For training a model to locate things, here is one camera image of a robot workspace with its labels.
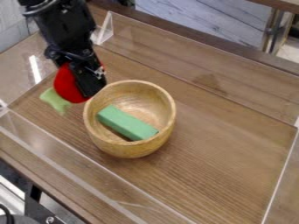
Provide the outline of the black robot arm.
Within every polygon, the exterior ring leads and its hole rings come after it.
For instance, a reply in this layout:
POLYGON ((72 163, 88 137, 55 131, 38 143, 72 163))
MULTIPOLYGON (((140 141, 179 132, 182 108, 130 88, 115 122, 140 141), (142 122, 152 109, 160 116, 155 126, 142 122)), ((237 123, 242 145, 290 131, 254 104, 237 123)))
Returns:
POLYGON ((44 56, 58 67, 67 66, 75 88, 84 98, 107 85, 106 69, 91 40, 96 22, 86 0, 18 0, 22 13, 38 24, 47 42, 44 56))

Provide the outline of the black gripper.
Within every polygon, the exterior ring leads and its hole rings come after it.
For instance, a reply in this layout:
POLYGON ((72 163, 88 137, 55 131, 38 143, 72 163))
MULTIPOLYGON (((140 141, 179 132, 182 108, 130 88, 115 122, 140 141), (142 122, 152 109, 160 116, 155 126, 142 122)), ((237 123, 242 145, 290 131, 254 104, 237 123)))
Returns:
POLYGON ((46 58, 56 67, 71 60, 75 85, 84 98, 92 97, 107 85, 107 77, 92 49, 96 23, 86 0, 23 0, 23 15, 40 29, 46 58))

